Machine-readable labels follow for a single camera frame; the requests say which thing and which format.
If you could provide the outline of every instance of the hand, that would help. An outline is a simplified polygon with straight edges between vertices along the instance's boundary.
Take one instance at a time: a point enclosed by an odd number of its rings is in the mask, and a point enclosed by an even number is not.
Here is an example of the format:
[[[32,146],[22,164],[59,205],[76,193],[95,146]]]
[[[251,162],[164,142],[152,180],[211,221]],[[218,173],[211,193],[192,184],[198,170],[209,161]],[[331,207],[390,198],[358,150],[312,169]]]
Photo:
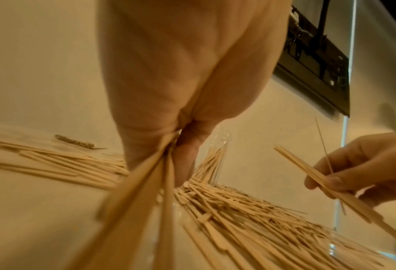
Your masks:
[[[182,130],[176,184],[224,119],[259,96],[285,43],[291,1],[100,0],[100,60],[129,169]]]
[[[328,176],[327,188],[352,193],[368,188],[359,199],[370,207],[396,200],[396,132],[360,137],[328,158],[334,174],[330,174],[325,157],[315,165]],[[304,185],[308,189],[318,187],[310,177]]]

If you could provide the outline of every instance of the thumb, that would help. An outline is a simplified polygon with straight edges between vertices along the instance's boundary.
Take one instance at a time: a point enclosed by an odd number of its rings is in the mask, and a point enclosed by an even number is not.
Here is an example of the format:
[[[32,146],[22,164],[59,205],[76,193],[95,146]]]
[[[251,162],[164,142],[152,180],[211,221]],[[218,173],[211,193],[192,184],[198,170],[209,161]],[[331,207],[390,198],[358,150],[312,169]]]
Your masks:
[[[172,152],[176,174],[176,186],[181,186],[192,177],[199,147],[208,138],[216,124],[193,121],[182,129]]]
[[[392,179],[392,166],[384,158],[376,157],[358,166],[345,169],[326,178],[327,188],[338,191],[358,191],[376,183]]]

